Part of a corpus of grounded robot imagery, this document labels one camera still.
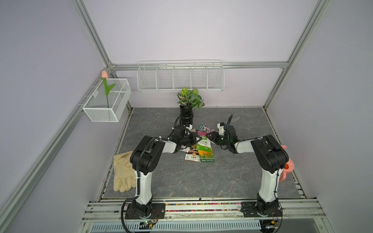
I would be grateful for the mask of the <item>green seed packet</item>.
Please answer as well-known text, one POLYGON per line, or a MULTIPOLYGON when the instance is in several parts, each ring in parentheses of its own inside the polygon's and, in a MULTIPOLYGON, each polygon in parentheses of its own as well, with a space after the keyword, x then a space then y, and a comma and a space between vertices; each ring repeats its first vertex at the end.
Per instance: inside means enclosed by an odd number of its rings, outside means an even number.
POLYGON ((196 149, 202 163, 214 163, 215 157, 211 141, 206 136, 201 136, 201 140, 196 144, 196 149))

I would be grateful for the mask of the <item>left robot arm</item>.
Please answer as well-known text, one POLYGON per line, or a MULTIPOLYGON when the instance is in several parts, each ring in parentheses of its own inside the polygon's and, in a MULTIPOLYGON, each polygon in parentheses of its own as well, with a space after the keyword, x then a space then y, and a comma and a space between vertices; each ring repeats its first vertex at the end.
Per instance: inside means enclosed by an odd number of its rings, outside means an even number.
POLYGON ((177 153, 182 147, 196 145, 203 138, 187 126, 177 125, 172 133, 164 137, 144 136, 130 157, 136 175, 135 203, 140 206, 151 204, 152 174, 164 153, 177 153))

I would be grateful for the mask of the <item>orange marigold seed packet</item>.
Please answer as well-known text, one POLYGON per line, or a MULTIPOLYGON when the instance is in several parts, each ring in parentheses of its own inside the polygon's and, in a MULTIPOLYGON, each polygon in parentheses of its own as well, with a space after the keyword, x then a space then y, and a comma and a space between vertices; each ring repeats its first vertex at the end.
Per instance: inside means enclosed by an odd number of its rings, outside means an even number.
POLYGON ((193 161, 193 162, 201 162, 200 155, 197 150, 197 145, 188 147, 185 149, 185 151, 186 151, 185 160, 193 161))

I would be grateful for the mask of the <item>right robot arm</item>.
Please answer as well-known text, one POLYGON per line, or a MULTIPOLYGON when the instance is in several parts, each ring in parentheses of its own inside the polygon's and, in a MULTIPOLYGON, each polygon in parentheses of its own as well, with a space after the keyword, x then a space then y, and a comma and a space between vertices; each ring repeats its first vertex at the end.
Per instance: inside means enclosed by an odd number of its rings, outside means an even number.
POLYGON ((231 125, 220 126, 219 131, 212 131, 207 138, 218 146, 225 146, 233 154, 253 152, 262 169, 262 179, 257 194, 256 208, 261 215, 278 209, 278 186, 280 176, 289 161, 284 147, 273 135, 265 135, 249 140, 238 140, 236 130, 231 125))

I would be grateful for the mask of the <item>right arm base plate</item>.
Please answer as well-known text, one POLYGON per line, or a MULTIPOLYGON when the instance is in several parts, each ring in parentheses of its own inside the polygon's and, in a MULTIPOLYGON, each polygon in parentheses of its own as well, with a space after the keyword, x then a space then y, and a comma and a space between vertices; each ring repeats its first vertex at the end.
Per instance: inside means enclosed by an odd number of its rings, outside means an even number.
POLYGON ((241 202, 241 212, 244 217, 268 217, 283 215, 282 208, 278 201, 270 203, 258 202, 241 202))

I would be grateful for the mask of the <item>purple flower seed packet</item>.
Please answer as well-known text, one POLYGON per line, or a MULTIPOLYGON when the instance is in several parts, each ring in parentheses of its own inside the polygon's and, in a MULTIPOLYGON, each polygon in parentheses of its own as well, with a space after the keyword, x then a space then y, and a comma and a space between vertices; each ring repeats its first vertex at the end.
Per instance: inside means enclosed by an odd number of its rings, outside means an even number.
POLYGON ((211 132, 214 132, 215 130, 204 125, 204 124, 201 124, 198 129, 197 129, 197 133, 199 136, 206 136, 207 134, 211 133, 211 132))

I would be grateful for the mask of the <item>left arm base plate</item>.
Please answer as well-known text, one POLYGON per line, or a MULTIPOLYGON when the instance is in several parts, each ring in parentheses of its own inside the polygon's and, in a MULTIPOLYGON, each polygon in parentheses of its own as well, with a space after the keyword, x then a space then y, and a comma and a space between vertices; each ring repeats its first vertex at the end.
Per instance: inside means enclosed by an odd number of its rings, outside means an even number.
POLYGON ((166 213, 164 203, 151 203, 141 205, 138 203, 128 204, 125 211, 125 219, 164 219, 166 213))

